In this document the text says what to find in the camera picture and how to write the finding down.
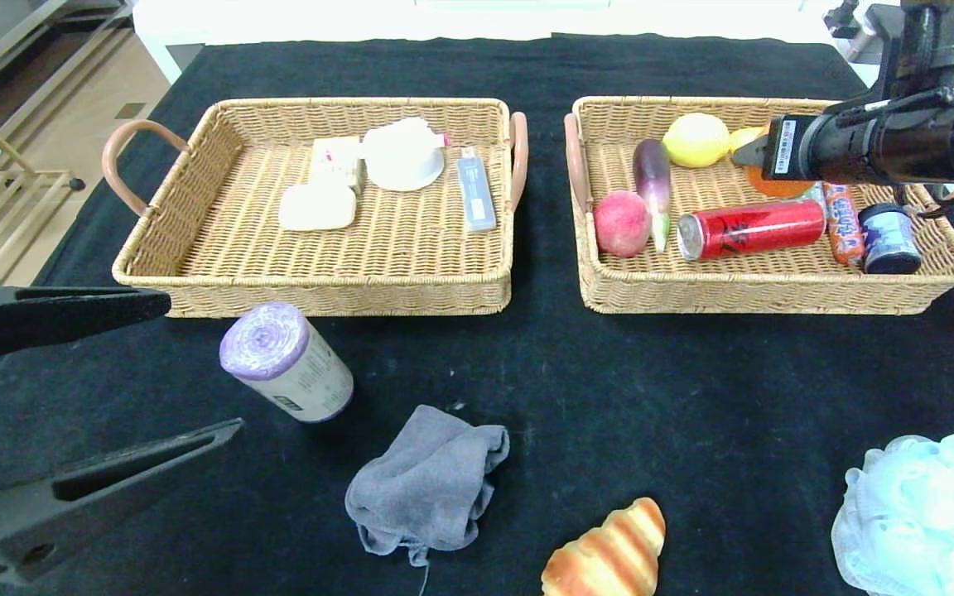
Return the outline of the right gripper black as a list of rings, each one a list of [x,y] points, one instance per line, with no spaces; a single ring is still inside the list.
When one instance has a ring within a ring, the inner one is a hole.
[[[731,162],[762,167],[770,180],[874,184],[871,141],[875,118],[859,110],[784,114],[772,118],[768,135],[732,141]]]

